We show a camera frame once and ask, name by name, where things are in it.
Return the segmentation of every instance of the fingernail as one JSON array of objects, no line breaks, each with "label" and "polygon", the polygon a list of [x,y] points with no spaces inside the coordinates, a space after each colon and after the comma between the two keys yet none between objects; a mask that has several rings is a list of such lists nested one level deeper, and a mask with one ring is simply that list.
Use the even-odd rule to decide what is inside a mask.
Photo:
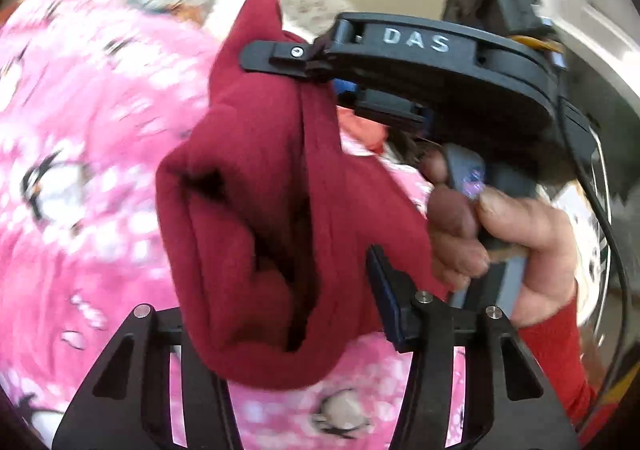
[{"label": "fingernail", "polygon": [[484,192],[480,194],[478,203],[483,211],[486,213],[492,213],[494,215],[500,215],[504,213],[507,202],[505,201],[506,195],[499,192],[495,188],[486,187]]},{"label": "fingernail", "polygon": [[482,249],[470,249],[460,260],[462,273],[471,276],[480,276],[489,270],[489,254]]}]

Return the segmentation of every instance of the cartoon print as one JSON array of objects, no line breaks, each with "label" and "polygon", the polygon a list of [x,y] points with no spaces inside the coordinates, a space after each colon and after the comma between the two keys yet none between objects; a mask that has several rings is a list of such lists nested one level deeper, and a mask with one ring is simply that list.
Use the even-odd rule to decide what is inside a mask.
[{"label": "cartoon print", "polygon": [[78,331],[64,331],[61,339],[72,346],[74,349],[84,351],[86,348],[86,340],[84,335]]},{"label": "cartoon print", "polygon": [[369,425],[353,388],[340,390],[324,398],[318,411],[313,414],[312,422],[320,432],[343,439],[356,439],[358,432]]},{"label": "cartoon print", "polygon": [[22,178],[22,197],[31,206],[36,221],[79,228],[84,218],[84,186],[90,179],[86,165],[56,161],[60,151],[31,167]]},{"label": "cartoon print", "polygon": [[133,41],[133,38],[125,38],[123,40],[111,40],[105,47],[104,52],[108,56],[115,56],[120,49],[127,46]]},{"label": "cartoon print", "polygon": [[22,78],[22,58],[26,49],[25,46],[20,54],[9,60],[0,69],[0,112],[9,106],[18,88]]},{"label": "cartoon print", "polygon": [[78,293],[75,293],[71,297],[70,302],[72,305],[78,307],[82,316],[87,320],[89,327],[100,331],[107,329],[107,317],[100,309],[96,309],[92,307],[89,302],[83,301]]},{"label": "cartoon print", "polygon": [[51,448],[53,437],[56,435],[56,430],[58,430],[65,413],[51,408],[36,408],[31,405],[35,398],[35,394],[24,395],[18,401],[15,409],[27,425],[38,434],[42,442]]}]

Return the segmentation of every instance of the maroon fleece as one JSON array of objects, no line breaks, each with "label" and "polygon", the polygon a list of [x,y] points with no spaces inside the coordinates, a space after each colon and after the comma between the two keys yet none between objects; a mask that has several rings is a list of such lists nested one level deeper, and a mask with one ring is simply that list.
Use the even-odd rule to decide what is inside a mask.
[{"label": "maroon fleece", "polygon": [[365,253],[383,246],[420,289],[424,218],[375,157],[345,155],[325,84],[247,73],[254,40],[297,40],[278,0],[247,0],[210,77],[210,107],[157,173],[162,238],[204,363],[244,385],[300,388],[381,328]]}]

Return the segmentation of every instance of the pink blanket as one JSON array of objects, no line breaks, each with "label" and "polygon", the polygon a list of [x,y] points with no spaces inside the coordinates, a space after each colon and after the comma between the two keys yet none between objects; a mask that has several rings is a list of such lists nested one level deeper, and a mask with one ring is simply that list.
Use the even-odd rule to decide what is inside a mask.
[{"label": "pink blanket", "polygon": [[[203,115],[218,46],[190,23],[121,0],[27,0],[0,30],[0,385],[49,446],[129,312],[177,306],[154,172]],[[343,148],[371,155],[346,135]],[[424,211],[429,186],[384,163]],[[177,356],[172,423],[184,444]],[[307,390],[230,383],[243,445],[382,449],[409,364],[375,334]],[[450,444],[462,430],[461,351],[455,366]]]}]

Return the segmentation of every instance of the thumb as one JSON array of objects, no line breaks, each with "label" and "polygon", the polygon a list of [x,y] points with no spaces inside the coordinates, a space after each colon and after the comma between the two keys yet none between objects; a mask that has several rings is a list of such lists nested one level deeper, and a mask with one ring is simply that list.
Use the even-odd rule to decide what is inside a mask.
[{"label": "thumb", "polygon": [[573,248],[573,229],[564,211],[535,199],[514,199],[487,187],[477,204],[478,219],[497,239],[537,251]]}]

